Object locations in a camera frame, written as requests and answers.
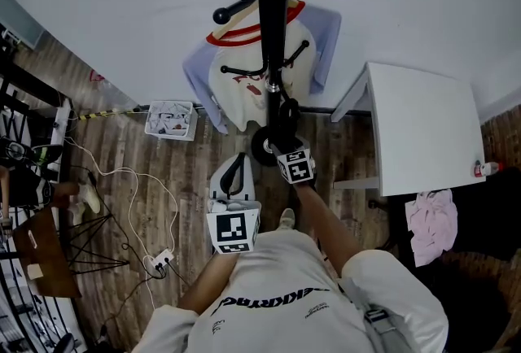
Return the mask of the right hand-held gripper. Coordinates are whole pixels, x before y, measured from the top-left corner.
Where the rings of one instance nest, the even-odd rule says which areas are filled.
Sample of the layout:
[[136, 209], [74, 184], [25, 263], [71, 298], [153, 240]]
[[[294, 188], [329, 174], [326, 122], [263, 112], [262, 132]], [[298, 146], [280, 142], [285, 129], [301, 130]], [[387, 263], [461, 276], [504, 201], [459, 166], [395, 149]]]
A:
[[310, 145], [302, 137], [293, 137], [289, 147], [269, 145], [282, 178], [290, 185], [309, 185], [314, 188], [316, 164]]

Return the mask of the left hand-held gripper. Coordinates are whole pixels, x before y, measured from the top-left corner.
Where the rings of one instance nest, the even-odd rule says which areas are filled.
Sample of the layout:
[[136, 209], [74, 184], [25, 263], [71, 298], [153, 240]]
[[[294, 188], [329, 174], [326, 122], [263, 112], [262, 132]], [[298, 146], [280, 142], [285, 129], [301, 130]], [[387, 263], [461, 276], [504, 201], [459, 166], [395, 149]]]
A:
[[256, 197], [249, 156], [239, 154], [242, 189], [239, 199], [227, 199], [234, 183], [235, 159], [227, 159], [212, 175], [209, 186], [207, 224], [215, 251], [222, 255], [251, 252], [261, 224], [261, 204]]

